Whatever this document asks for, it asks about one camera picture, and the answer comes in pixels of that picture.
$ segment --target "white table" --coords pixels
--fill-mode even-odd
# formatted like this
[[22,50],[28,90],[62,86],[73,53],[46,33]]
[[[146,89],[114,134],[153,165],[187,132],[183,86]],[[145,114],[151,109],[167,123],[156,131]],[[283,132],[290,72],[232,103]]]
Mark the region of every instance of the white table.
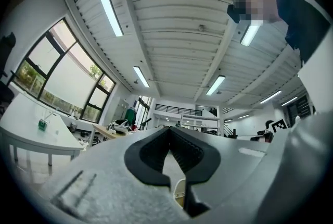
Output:
[[18,94],[0,120],[4,157],[10,158],[9,145],[14,147],[15,161],[17,148],[48,154],[49,165],[52,165],[52,154],[70,155],[71,160],[78,156],[83,147],[58,114],[47,119],[45,131],[38,128],[39,120],[51,112],[32,97]]

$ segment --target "ceiling light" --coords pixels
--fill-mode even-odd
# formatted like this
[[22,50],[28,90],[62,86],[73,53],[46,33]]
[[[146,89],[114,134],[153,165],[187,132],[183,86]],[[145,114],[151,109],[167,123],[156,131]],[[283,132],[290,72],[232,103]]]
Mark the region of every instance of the ceiling light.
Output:
[[249,46],[261,25],[262,25],[261,21],[256,21],[256,22],[253,21],[251,25],[249,25],[248,28],[246,29],[246,32],[243,38],[240,40],[240,43],[242,45]]
[[212,95],[213,92],[221,85],[221,83],[225,80],[225,76],[219,75],[215,80],[214,84],[210,87],[206,95]]
[[141,71],[140,67],[133,67],[133,68],[134,68],[135,72],[137,73],[137,75],[139,76],[142,83],[144,84],[144,86],[149,88],[149,84],[146,81],[145,76],[142,74],[142,71]]
[[242,117],[239,117],[239,118],[244,118],[244,117],[248,117],[249,115],[245,115],[245,116],[242,116]]
[[280,93],[281,93],[281,91],[278,91],[277,93],[274,93],[270,97],[266,98],[264,101],[261,101],[260,104],[263,104],[263,103],[267,102],[268,100],[272,99],[273,97],[275,97],[276,95],[278,95]]
[[114,12],[114,7],[111,0],[100,0],[102,2],[104,11],[109,19],[109,22],[113,28],[113,31],[117,37],[124,35],[119,25],[118,18]]
[[288,102],[284,103],[282,106],[288,105],[289,103],[291,103],[292,101],[295,101],[297,99],[297,96],[291,100],[289,100]]

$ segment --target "railing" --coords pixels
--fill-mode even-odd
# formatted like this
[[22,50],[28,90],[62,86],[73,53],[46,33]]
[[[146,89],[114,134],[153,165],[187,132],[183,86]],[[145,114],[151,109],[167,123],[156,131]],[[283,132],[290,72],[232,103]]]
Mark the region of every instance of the railing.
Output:
[[230,111],[234,110],[234,108],[223,108],[222,109],[222,114],[226,114],[226,113],[229,113]]
[[200,110],[180,108],[180,107],[160,105],[160,104],[156,104],[155,110],[168,112],[168,113],[174,113],[174,114],[187,114],[187,115],[202,116],[202,111],[200,111]]
[[226,124],[224,124],[224,134],[226,134],[227,136],[234,135],[233,131],[229,129]]

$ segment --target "dark jacket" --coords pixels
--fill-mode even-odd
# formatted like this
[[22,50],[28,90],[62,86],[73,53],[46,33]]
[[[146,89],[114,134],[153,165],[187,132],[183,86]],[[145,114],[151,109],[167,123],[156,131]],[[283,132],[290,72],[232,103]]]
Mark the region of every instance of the dark jacket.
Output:
[[307,62],[325,36],[329,22],[304,0],[276,1],[279,16],[288,24],[287,43],[298,48]]

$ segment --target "black window frame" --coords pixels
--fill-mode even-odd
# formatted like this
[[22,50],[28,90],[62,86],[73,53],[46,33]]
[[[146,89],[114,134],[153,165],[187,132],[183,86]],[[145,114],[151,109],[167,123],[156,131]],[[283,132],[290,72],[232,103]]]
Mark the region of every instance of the black window frame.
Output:
[[[138,99],[138,102],[139,102],[139,104],[138,104],[138,108],[139,108],[140,105],[142,105],[142,106],[144,107],[144,109],[145,109],[144,112],[143,112],[143,116],[145,115],[146,112],[147,112],[147,116],[148,116],[148,112],[149,112],[149,110],[150,110],[150,106],[147,105],[147,104],[142,100],[141,97],[142,97],[142,96],[139,96],[139,99]],[[139,130],[141,130],[142,122],[145,122],[146,120],[143,120],[143,119],[142,119],[141,123],[138,123],[137,126],[140,125]]]
[[[62,49],[62,47],[54,40],[53,38],[53,35],[51,34],[50,32],[50,29],[52,29],[57,23],[63,21],[68,30],[70,31],[70,33],[72,34],[72,36],[74,37],[75,39],[75,42],[70,46],[68,47],[66,50]],[[53,48],[60,54],[59,57],[57,58],[57,60],[54,62],[54,64],[51,66],[50,70],[48,71],[48,73],[46,74],[45,72],[43,72],[38,65],[36,65],[30,58],[29,58],[29,55],[32,53],[32,51],[37,47],[37,45],[39,44],[39,42],[41,42],[41,40],[43,38],[47,38],[49,43],[53,46]],[[55,24],[53,24],[46,32],[44,32],[40,37],[39,39],[32,45],[32,47],[29,49],[29,51],[27,52],[27,54],[23,57],[22,61],[20,62],[19,66],[17,67],[16,69],[16,72],[13,73],[12,77],[10,78],[9,83],[13,82],[16,86],[18,86],[19,88],[21,88],[23,91],[25,91],[26,93],[28,93],[29,95],[31,95],[34,99],[36,99],[37,101],[41,102],[42,104],[50,107],[50,108],[53,108],[53,109],[56,109],[53,105],[50,105],[48,104],[47,102],[41,100],[41,96],[42,96],[42,93],[44,91],[44,88],[46,86],[46,83],[47,81],[49,80],[50,76],[52,75],[53,71],[56,69],[57,65],[61,62],[61,60],[63,59],[63,57],[70,51],[70,49],[72,49],[73,46],[76,45],[76,43],[78,43],[78,45],[81,47],[81,49],[84,51],[84,53],[94,62],[94,64],[98,67],[98,69],[101,71],[101,74],[99,75],[98,79],[96,80],[96,83],[94,85],[94,87],[92,88],[91,92],[90,92],[90,95],[88,96],[88,99],[87,101],[85,102],[84,104],[84,107],[82,108],[82,112],[81,112],[81,115],[79,117],[80,120],[84,120],[84,121],[87,121],[87,122],[91,122],[91,123],[99,123],[100,121],[100,118],[102,116],[102,113],[105,109],[105,106],[106,106],[106,103],[112,93],[112,91],[114,90],[114,87],[116,85],[116,82],[114,82],[112,80],[112,77],[110,77],[109,75],[107,75],[105,73],[105,71],[103,71],[100,66],[94,61],[94,59],[89,55],[89,53],[87,53],[87,51],[85,50],[85,48],[82,46],[82,44],[80,43],[80,41],[78,40],[78,38],[75,36],[75,34],[73,33],[73,31],[71,30],[70,26],[68,25],[67,21],[66,21],[66,18],[62,18],[60,20],[58,20]],[[44,83],[40,89],[40,92],[38,94],[37,97],[35,97],[33,94],[31,94],[30,92],[28,92],[24,87],[22,87],[19,83],[15,82],[15,78],[18,78],[18,71],[19,69],[21,68],[22,64],[24,63],[24,61],[26,61],[34,70],[37,71],[37,73],[39,73],[45,80],[44,80]],[[110,89],[110,91],[108,92],[107,90],[105,90],[101,85],[100,85],[100,81],[101,79],[104,77],[104,76],[107,76],[112,82],[113,82],[113,86],[112,88]],[[89,103],[91,97],[93,96],[93,93],[94,91],[96,90],[96,88],[98,88],[99,90],[103,91],[104,93],[107,94],[107,97],[105,98],[105,101],[103,103],[103,106],[102,108],[99,108],[97,107],[96,105],[92,105]],[[85,110],[87,108],[87,106],[90,106],[94,109],[97,109],[97,110],[100,110],[100,114],[97,118],[96,121],[91,121],[91,120],[88,120],[88,119],[84,119],[83,118],[83,115],[85,113]],[[67,115],[67,116],[70,116],[69,113],[61,110],[61,109],[58,109],[59,112]]]
[[293,107],[296,107],[297,113],[299,113],[301,118],[311,115],[308,98],[306,95],[304,95],[301,98],[297,99],[295,102],[287,105],[287,111],[291,127],[295,124],[295,115],[292,114]]

